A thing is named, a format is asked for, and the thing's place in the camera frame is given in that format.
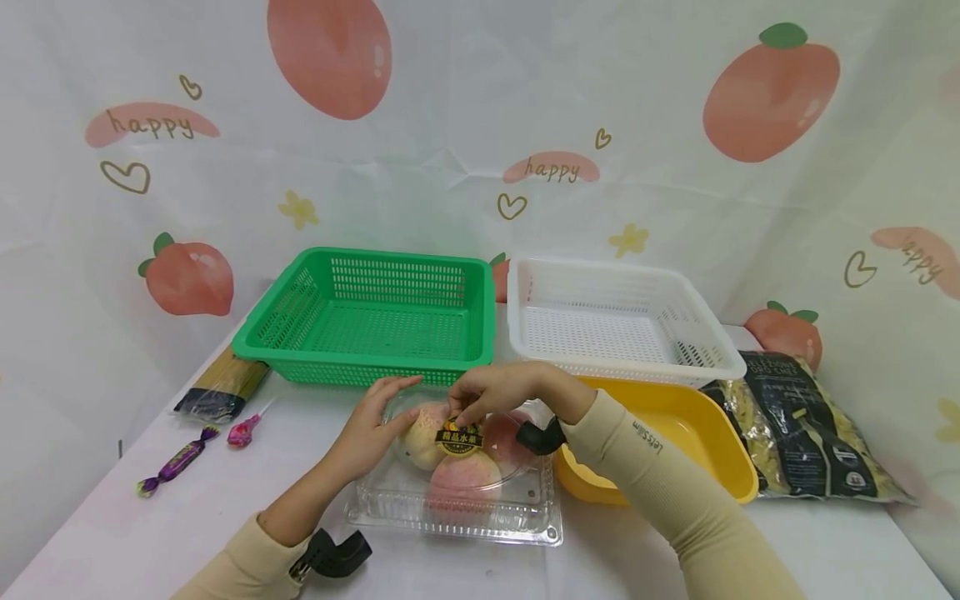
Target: yellow plastic tray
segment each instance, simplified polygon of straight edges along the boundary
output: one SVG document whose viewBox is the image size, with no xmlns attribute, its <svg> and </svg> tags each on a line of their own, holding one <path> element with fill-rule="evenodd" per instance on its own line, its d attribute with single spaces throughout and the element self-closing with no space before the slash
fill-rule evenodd
<svg viewBox="0 0 960 600">
<path fill-rule="evenodd" d="M 756 497 L 756 470 L 727 415 L 693 388 L 644 381 L 580 377 L 603 388 L 640 420 L 705 468 L 740 504 Z M 599 504 L 628 504 L 609 480 L 577 463 L 566 444 L 556 453 L 557 477 L 574 497 Z"/>
</svg>

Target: white table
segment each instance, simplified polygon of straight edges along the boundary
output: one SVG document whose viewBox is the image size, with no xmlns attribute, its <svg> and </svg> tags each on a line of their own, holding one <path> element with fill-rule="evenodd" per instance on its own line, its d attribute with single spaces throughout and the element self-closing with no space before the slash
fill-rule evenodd
<svg viewBox="0 0 960 600">
<path fill-rule="evenodd" d="M 503 347 L 501 309 L 498 357 L 503 360 L 510 353 Z M 730 331 L 742 348 L 756 343 L 739 327 Z M 168 408 L 189 387 L 184 386 Z M 250 447 L 229 449 L 222 436 L 176 481 L 162 485 L 153 498 L 142 499 L 134 493 L 134 484 L 156 475 L 177 450 L 198 437 L 198 425 L 161 414 L 4 598 L 169 597 L 250 515 L 323 456 L 361 391 L 295 386 L 273 373 L 252 408 L 277 394 L 281 400 L 257 426 Z M 336 541 L 352 531 L 344 522 L 345 500 L 341 494 L 321 521 Z M 686 598 L 673 551 L 636 513 L 581 503 L 565 493 L 562 503 L 565 542 L 559 548 L 371 529 L 364 534 L 373 556 L 359 571 L 342 581 L 313 577 L 302 597 Z M 758 500 L 747 511 L 811 599 L 949 600 L 879 506 Z"/>
</svg>

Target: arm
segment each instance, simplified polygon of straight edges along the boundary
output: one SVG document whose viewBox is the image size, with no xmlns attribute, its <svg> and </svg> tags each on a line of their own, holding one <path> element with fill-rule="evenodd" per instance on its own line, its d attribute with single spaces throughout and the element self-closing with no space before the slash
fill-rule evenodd
<svg viewBox="0 0 960 600">
<path fill-rule="evenodd" d="M 458 424 L 538 397 L 577 461 L 607 477 L 677 552 L 693 600 L 802 600 L 790 572 L 736 501 L 604 391 L 544 363 L 479 367 L 450 389 Z"/>
<path fill-rule="evenodd" d="M 747 514 L 706 471 L 603 390 L 587 407 L 581 419 L 575 412 L 573 422 L 562 424 L 570 450 L 613 481 L 667 539 L 692 600 L 805 598 Z"/>
<path fill-rule="evenodd" d="M 343 432 L 323 459 L 270 507 L 233 536 L 173 600 L 289 600 L 301 582 L 290 568 L 306 551 L 320 517 L 348 484 L 383 458 L 394 438 L 417 419 L 418 411 L 380 424 L 387 400 L 420 377 L 390 377 L 373 384 L 357 405 Z"/>
</svg>

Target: black clip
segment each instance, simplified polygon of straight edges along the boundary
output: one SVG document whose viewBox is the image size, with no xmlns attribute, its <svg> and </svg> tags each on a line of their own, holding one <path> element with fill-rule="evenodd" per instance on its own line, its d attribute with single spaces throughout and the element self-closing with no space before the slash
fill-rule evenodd
<svg viewBox="0 0 960 600">
<path fill-rule="evenodd" d="M 530 421 L 526 421 L 516 432 L 516 440 L 537 456 L 553 454 L 560 446 L 566 444 L 566 435 L 560 427 L 560 420 L 554 417 L 547 424 L 546 429 L 540 429 Z"/>
<path fill-rule="evenodd" d="M 310 539 L 298 563 L 309 566 L 324 577 L 339 579 L 360 568 L 371 554 L 373 550 L 359 531 L 338 546 L 333 543 L 330 534 L 321 529 Z"/>
</svg>

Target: black sticker label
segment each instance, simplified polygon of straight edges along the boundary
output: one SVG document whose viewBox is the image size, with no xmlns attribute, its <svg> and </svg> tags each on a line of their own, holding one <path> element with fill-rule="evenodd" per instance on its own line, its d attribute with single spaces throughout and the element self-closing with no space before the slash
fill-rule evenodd
<svg viewBox="0 0 960 600">
<path fill-rule="evenodd" d="M 483 436 L 475 424 L 457 427 L 456 417 L 447 419 L 434 441 L 450 456 L 469 456 L 483 447 Z"/>
</svg>

